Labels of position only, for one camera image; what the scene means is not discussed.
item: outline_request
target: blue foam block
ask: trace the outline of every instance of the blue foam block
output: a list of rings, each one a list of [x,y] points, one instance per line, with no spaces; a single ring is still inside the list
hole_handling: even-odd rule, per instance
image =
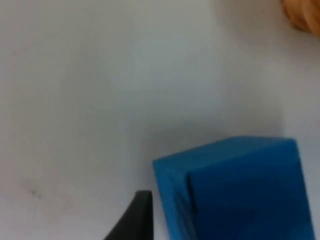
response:
[[[293,139],[232,137],[153,162],[172,240],[314,240]]]

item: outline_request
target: block face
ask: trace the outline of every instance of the block face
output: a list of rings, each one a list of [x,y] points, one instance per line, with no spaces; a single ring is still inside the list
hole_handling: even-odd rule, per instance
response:
[[[312,229],[292,140],[198,169],[190,179],[201,240],[291,240],[301,226]],[[313,231],[303,234],[314,236]]]
[[[172,240],[315,239],[292,139],[232,137],[153,167]]]

